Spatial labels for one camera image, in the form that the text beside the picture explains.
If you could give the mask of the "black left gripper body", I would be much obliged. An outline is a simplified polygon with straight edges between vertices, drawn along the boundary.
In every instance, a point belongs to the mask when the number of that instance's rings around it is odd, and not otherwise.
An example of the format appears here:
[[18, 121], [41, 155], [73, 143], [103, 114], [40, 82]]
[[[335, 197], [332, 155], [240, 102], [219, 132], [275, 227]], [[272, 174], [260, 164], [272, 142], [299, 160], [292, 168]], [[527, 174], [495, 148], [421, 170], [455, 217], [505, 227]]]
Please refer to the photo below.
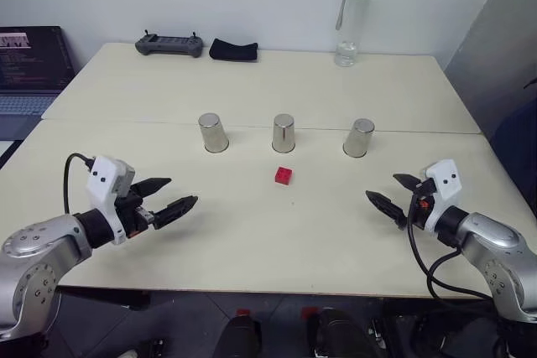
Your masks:
[[128, 239], [146, 231], [153, 224], [153, 213], [146, 211], [142, 204], [143, 199], [131, 192], [130, 188], [126, 195], [118, 196], [114, 202]]

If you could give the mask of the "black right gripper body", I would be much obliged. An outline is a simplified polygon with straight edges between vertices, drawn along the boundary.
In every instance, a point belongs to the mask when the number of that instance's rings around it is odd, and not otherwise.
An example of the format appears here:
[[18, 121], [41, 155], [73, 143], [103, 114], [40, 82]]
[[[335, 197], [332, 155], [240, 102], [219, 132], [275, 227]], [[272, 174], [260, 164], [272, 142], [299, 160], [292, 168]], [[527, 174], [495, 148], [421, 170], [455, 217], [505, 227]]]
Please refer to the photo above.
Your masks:
[[436, 186], [433, 179], [426, 179], [425, 181], [419, 182], [414, 187], [409, 207], [409, 219], [411, 224], [420, 229], [425, 228], [425, 223], [435, 206], [433, 197], [435, 192]]

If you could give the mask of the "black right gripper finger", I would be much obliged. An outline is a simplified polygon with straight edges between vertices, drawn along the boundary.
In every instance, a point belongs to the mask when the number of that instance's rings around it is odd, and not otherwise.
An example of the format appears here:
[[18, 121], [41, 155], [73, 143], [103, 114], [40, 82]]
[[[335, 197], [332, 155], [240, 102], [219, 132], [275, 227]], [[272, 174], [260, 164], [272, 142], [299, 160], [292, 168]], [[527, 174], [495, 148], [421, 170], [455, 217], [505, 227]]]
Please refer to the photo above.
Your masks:
[[419, 178], [411, 174], [393, 174], [393, 177], [407, 190], [410, 190], [413, 194], [416, 193], [421, 186]]
[[375, 191], [366, 191], [368, 200], [373, 206], [394, 221], [395, 225], [402, 231], [407, 226], [407, 217], [404, 211], [394, 204], [391, 199]]

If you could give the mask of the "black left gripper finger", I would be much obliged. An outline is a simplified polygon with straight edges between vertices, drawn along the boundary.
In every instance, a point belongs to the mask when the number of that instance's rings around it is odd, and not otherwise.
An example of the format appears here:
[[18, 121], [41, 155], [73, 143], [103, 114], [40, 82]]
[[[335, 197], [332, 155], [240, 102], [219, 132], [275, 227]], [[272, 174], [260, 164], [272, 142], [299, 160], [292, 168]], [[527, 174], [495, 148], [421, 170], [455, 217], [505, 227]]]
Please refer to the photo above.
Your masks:
[[171, 178], [148, 178], [132, 184], [130, 191], [140, 198], [146, 198], [157, 193], [165, 185], [171, 182]]
[[177, 221], [183, 215], [186, 215], [194, 207], [197, 201], [197, 196], [186, 196], [167, 205], [164, 209], [153, 213], [154, 229], [161, 229], [168, 224]]

